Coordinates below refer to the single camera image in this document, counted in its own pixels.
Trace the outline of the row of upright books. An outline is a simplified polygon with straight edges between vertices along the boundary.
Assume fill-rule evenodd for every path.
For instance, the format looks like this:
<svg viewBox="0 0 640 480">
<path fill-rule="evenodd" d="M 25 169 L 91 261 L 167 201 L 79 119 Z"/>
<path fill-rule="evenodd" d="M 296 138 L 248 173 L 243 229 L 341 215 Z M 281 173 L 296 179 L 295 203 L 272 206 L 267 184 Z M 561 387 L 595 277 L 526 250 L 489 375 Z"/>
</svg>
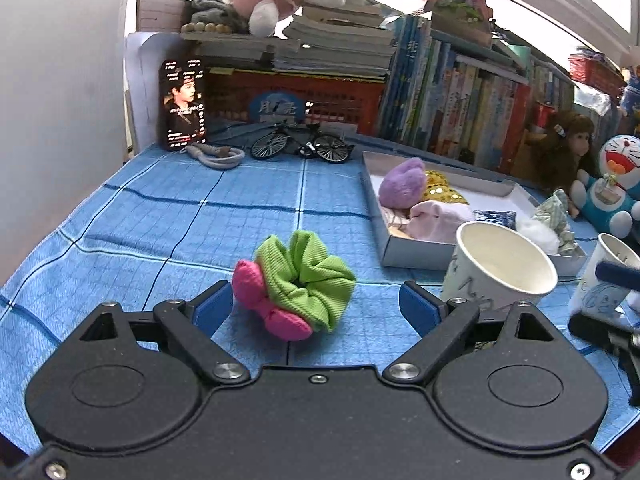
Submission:
<svg viewBox="0 0 640 480">
<path fill-rule="evenodd" d="M 510 172 L 525 131 L 574 106 L 570 74 L 513 32 L 483 46 L 425 15 L 387 25 L 394 54 L 374 133 L 382 139 Z"/>
</svg>

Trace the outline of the pink miniature house model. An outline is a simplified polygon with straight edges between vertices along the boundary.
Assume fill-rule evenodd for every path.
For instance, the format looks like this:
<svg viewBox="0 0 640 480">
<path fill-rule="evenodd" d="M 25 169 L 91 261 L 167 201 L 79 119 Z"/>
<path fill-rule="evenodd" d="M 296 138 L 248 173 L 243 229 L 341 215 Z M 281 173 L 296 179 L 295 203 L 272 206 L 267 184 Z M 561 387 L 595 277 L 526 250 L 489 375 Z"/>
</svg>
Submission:
<svg viewBox="0 0 640 480">
<path fill-rule="evenodd" d="M 492 46 L 492 10 L 486 0 L 422 0 L 423 12 L 431 15 L 438 32 Z"/>
</svg>

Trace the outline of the stack of flat books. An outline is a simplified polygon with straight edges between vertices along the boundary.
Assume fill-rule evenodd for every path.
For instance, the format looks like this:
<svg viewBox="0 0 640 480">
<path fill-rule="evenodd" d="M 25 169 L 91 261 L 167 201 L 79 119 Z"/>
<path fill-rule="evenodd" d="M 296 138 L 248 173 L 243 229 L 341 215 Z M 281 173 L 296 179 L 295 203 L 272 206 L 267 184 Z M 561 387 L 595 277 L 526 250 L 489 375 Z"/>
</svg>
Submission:
<svg viewBox="0 0 640 480">
<path fill-rule="evenodd" d="M 404 16 L 384 6 L 344 11 L 305 6 L 268 38 L 225 32 L 215 25 L 185 24 L 180 35 L 194 52 L 229 64 L 282 73 L 381 79 L 390 71 Z"/>
</svg>

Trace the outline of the grey carabiner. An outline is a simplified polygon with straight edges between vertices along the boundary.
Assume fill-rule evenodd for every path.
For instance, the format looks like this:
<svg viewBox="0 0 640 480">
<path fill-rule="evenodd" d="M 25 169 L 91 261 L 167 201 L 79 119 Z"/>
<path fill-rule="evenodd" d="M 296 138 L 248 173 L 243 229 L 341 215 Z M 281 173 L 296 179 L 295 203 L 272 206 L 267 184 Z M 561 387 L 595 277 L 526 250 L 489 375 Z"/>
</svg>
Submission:
<svg viewBox="0 0 640 480">
<path fill-rule="evenodd" d="M 245 152 L 232 146 L 215 146 L 203 143 L 191 144 L 181 150 L 203 166 L 226 171 L 233 169 L 243 161 Z"/>
</svg>

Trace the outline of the green checked fabric pouch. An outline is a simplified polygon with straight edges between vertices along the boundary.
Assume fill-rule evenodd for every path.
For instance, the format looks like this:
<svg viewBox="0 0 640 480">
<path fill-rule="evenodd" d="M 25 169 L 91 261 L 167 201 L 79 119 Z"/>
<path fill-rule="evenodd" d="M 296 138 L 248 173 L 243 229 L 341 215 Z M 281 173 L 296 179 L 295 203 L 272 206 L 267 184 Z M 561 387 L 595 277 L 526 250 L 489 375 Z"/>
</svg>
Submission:
<svg viewBox="0 0 640 480">
<path fill-rule="evenodd" d="M 562 188 L 557 188 L 543 203 L 538 205 L 532 219 L 544 226 L 542 249 L 548 255 L 574 256 L 578 241 L 568 223 L 568 197 Z"/>
</svg>

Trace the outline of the blue Doraemon plush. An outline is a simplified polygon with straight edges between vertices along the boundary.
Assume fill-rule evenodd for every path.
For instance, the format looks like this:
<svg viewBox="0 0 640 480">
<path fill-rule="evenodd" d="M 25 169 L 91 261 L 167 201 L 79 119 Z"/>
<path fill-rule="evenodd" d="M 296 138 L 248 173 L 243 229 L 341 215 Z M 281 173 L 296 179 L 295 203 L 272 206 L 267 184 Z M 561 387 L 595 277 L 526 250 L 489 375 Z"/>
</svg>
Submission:
<svg viewBox="0 0 640 480">
<path fill-rule="evenodd" d="M 636 136 L 614 136 L 600 149 L 600 177 L 578 171 L 570 200 L 599 233 L 625 238 L 639 222 L 639 159 Z"/>
</svg>

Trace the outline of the blue checked tablecloth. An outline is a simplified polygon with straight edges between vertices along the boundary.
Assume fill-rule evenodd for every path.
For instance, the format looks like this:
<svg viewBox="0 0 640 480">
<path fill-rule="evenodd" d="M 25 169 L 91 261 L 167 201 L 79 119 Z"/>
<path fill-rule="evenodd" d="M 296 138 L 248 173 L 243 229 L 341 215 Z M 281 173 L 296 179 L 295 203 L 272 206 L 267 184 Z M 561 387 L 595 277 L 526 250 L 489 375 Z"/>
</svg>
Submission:
<svg viewBox="0 0 640 480">
<path fill-rule="evenodd" d="M 1 283 L 1 430 L 25 452 L 39 444 L 24 391 L 40 365 L 100 302 L 148 310 L 230 278 L 267 237 L 319 235 L 357 285 L 332 333 L 298 344 L 235 310 L 215 341 L 250 370 L 264 364 L 385 366 L 416 341 L 398 294 L 413 280 L 439 292 L 438 271 L 380 263 L 359 156 L 341 165 L 281 155 L 211 170 L 147 148 L 84 200 Z"/>
</svg>

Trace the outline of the green and pink scrunchie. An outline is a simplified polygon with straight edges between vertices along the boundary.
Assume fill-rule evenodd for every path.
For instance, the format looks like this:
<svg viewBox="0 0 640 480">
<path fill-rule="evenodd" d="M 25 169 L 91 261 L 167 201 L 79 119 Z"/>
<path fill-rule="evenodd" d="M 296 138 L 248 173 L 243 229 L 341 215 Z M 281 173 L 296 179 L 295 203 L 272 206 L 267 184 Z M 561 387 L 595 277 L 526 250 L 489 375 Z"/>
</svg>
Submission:
<svg viewBox="0 0 640 480">
<path fill-rule="evenodd" d="M 257 313 L 268 333 L 301 341 L 336 329 L 356 276 L 316 233 L 298 230 L 288 244 L 267 237 L 254 259 L 236 263 L 231 285 L 236 301 Z"/>
</svg>

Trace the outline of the large doodled paper cup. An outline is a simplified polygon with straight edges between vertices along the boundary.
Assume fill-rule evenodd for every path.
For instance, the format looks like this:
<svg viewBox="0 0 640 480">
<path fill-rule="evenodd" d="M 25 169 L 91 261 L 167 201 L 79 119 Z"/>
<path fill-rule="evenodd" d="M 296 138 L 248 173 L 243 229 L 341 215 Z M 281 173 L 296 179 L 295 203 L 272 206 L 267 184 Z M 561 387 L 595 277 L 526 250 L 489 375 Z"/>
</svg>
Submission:
<svg viewBox="0 0 640 480">
<path fill-rule="evenodd" d="M 498 314 L 518 301 L 538 304 L 556 284 L 555 266 L 537 245 L 503 226 L 474 221 L 457 229 L 440 298 L 469 300 Z"/>
</svg>

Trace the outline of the smartphone with lit screen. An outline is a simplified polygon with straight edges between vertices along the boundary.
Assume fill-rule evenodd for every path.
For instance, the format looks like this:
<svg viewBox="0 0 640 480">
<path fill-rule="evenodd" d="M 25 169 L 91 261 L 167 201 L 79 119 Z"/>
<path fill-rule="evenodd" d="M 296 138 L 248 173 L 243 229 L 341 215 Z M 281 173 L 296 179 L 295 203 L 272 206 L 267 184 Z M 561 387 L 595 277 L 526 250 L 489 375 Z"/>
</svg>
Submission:
<svg viewBox="0 0 640 480">
<path fill-rule="evenodd" d="M 199 58 L 166 60 L 158 72 L 158 142 L 168 151 L 206 141 L 204 70 Z"/>
</svg>

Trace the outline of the brown haired monkey doll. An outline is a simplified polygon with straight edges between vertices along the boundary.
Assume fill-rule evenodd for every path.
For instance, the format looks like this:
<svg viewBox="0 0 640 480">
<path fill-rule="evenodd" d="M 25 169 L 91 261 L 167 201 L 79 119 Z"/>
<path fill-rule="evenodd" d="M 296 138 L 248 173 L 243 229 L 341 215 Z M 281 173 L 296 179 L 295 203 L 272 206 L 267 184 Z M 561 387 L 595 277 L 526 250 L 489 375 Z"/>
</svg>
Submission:
<svg viewBox="0 0 640 480">
<path fill-rule="evenodd" d="M 542 133 L 529 133 L 525 145 L 533 165 L 532 180 L 544 192 L 557 188 L 568 192 L 579 170 L 596 171 L 592 137 L 596 128 L 592 120 L 572 110 L 553 112 Z"/>
</svg>

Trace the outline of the red basket on shelf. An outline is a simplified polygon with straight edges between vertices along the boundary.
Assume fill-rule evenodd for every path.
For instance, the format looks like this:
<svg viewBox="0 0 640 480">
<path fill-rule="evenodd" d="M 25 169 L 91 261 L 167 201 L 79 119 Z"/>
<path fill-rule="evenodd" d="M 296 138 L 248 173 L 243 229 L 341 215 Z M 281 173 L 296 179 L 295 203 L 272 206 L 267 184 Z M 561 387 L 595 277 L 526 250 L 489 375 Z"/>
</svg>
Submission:
<svg viewBox="0 0 640 480">
<path fill-rule="evenodd" d="M 626 82 L 622 73 L 613 65 L 600 58 L 579 53 L 571 54 L 568 64 L 570 78 L 574 81 L 606 93 L 613 100 L 618 101 L 622 97 Z"/>
</svg>

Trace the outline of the blue floral fabric pouch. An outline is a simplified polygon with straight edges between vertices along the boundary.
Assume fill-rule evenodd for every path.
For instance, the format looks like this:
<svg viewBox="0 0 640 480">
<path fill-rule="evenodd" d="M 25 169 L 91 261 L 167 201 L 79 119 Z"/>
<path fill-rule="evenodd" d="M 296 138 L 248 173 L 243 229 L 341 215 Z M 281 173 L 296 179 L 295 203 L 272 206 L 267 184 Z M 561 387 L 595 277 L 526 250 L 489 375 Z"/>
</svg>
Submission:
<svg viewBox="0 0 640 480">
<path fill-rule="evenodd" d="M 474 218 L 479 222 L 487 222 L 516 230 L 516 212 L 510 210 L 474 210 Z"/>
</svg>

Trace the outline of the miniature black bicycle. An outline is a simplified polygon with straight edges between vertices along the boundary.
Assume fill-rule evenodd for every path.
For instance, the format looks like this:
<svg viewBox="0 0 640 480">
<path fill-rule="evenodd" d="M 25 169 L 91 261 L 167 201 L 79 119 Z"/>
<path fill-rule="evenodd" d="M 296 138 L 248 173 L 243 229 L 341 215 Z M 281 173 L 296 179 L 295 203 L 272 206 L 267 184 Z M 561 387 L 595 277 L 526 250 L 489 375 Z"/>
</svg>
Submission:
<svg viewBox="0 0 640 480">
<path fill-rule="evenodd" d="M 258 138 L 250 147 L 250 156 L 267 160 L 283 153 L 303 159 L 320 159 L 332 165 L 347 162 L 355 149 L 333 133 L 320 130 L 319 125 L 289 125 L 281 122 Z"/>
</svg>

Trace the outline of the small tan soft piece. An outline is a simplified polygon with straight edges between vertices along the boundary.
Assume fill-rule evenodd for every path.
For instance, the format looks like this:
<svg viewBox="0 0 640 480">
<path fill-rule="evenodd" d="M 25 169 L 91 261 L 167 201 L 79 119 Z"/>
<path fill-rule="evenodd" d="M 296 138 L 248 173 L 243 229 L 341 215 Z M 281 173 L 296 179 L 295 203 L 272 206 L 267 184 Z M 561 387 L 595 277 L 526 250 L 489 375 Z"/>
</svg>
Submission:
<svg viewBox="0 0 640 480">
<path fill-rule="evenodd" d="M 408 232 L 410 218 L 404 210 L 383 207 L 382 215 L 390 234 L 397 237 L 408 238 L 409 240 L 412 239 L 412 236 Z"/>
</svg>

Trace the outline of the gold sequin pouch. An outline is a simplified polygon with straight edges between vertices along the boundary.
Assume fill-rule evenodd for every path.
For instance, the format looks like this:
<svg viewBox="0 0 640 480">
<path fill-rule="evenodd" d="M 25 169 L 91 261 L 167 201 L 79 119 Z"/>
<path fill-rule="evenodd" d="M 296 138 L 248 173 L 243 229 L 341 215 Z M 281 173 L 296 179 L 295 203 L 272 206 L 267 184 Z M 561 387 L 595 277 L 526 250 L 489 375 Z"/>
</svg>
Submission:
<svg viewBox="0 0 640 480">
<path fill-rule="evenodd" d="M 441 202 L 445 204 L 465 204 L 469 202 L 457 190 L 449 185 L 448 179 L 439 171 L 426 170 L 426 185 L 422 195 L 424 202 Z"/>
</svg>

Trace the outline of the purple plush toy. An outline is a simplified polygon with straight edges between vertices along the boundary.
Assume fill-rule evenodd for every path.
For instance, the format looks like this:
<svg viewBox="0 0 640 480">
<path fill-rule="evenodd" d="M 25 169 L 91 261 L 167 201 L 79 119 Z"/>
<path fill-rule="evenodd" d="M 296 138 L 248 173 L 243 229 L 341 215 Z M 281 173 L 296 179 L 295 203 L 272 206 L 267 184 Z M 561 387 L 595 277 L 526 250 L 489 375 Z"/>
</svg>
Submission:
<svg viewBox="0 0 640 480">
<path fill-rule="evenodd" d="M 386 174 L 378 189 L 378 200 L 386 208 L 410 209 L 420 202 L 426 181 L 422 160 L 409 158 Z"/>
</svg>

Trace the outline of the white cardboard box tray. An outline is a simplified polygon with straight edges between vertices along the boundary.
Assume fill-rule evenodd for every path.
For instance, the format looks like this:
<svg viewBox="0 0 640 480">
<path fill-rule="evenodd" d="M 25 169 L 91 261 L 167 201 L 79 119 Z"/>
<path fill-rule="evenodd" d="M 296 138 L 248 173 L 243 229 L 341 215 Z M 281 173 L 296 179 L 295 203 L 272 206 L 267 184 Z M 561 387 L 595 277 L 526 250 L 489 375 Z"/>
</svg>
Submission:
<svg viewBox="0 0 640 480">
<path fill-rule="evenodd" d="M 362 161 L 383 266 L 446 270 L 462 223 L 491 221 L 515 230 L 539 205 L 521 185 L 471 170 L 368 151 Z"/>
</svg>

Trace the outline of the pink sock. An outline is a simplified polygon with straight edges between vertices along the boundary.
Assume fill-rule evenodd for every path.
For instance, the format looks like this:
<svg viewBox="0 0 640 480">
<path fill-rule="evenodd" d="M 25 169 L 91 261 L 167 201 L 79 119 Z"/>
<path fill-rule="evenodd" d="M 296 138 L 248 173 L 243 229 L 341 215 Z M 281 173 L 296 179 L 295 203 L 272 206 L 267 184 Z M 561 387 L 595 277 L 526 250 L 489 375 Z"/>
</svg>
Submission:
<svg viewBox="0 0 640 480">
<path fill-rule="evenodd" d="M 463 223 L 475 220 L 469 205 L 421 202 L 409 211 L 408 232 L 415 240 L 454 244 L 456 232 Z"/>
</svg>

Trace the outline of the white fluffy plush ball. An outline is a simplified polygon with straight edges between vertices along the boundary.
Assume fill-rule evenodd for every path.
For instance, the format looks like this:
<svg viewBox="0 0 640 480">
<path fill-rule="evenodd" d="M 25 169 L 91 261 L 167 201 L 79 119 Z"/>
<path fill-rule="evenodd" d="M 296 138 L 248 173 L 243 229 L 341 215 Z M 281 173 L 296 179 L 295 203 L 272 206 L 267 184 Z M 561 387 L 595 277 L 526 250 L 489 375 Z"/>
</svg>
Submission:
<svg viewBox="0 0 640 480">
<path fill-rule="evenodd" d="M 560 239 L 551 228 L 537 219 L 521 218 L 516 220 L 516 230 L 530 242 L 537 245 L 545 254 L 556 255 L 560 248 Z"/>
</svg>

